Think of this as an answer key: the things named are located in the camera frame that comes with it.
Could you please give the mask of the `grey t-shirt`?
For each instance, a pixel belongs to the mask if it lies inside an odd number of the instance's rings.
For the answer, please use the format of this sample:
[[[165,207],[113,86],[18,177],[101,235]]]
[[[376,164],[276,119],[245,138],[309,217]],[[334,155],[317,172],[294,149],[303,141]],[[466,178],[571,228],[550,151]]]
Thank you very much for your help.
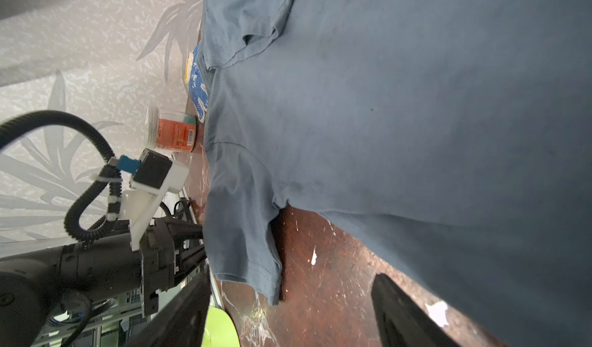
[[[211,268],[320,214],[511,346],[591,344],[591,0],[203,0]]]

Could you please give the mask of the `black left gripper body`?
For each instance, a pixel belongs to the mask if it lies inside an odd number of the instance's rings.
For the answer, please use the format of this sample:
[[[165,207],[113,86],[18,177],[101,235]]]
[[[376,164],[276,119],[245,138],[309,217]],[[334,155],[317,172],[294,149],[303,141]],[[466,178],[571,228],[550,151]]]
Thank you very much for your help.
[[[171,216],[158,218],[140,240],[143,316],[158,312],[158,292],[178,286],[206,261],[203,227]]]

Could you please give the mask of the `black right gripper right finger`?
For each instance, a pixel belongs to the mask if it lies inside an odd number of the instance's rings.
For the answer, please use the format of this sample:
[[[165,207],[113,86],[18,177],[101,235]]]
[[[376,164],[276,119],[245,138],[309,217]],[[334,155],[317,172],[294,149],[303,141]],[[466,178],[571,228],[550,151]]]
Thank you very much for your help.
[[[383,347],[458,347],[386,274],[374,277],[371,290]]]

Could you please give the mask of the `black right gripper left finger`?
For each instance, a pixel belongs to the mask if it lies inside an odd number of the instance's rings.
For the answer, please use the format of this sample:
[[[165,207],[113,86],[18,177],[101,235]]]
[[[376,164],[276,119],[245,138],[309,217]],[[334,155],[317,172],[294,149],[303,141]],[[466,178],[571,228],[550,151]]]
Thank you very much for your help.
[[[127,346],[200,346],[211,291],[211,270],[200,268],[165,307],[159,306],[158,281],[144,273],[141,281],[142,316],[148,318],[140,331],[132,331]]]

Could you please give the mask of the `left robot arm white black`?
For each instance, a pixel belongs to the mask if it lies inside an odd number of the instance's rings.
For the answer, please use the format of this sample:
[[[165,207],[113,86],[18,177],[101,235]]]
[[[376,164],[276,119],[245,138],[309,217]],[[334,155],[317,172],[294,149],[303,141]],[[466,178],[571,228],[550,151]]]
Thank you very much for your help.
[[[1,260],[1,344],[30,346],[58,305],[78,312],[84,330],[93,305],[139,290],[142,313],[159,310],[160,291],[179,285],[205,262],[203,228],[174,217],[159,218],[131,248],[128,223],[106,237]]]

